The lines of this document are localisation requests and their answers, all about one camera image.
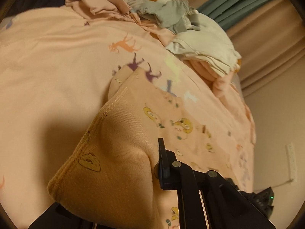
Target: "curtain fold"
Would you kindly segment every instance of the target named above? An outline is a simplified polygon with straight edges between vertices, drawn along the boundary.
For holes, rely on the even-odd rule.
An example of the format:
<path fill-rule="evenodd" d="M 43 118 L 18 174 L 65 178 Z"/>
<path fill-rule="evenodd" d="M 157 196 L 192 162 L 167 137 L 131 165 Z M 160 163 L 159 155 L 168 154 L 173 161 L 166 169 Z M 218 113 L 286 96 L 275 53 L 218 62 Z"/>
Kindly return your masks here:
<path fill-rule="evenodd" d="M 238 73 L 246 97 L 305 55 L 305 27 L 289 0 L 273 0 L 227 31 L 242 56 Z"/>

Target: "gray garment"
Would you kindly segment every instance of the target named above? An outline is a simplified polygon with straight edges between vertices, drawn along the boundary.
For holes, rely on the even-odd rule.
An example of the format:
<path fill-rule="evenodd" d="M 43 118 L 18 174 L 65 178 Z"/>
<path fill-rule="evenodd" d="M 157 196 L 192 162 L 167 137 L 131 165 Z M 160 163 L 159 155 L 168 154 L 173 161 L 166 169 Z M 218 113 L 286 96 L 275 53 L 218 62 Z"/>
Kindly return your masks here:
<path fill-rule="evenodd" d="M 192 10 L 193 8 L 189 7 L 189 2 L 186 0 L 168 1 L 165 5 L 154 1 L 145 1 L 140 6 L 138 13 L 145 19 L 157 23 L 161 28 L 179 33 L 187 31 L 182 17 L 185 14 L 191 15 Z M 191 18 L 194 20 L 192 29 L 200 30 L 198 17 L 191 16 Z"/>

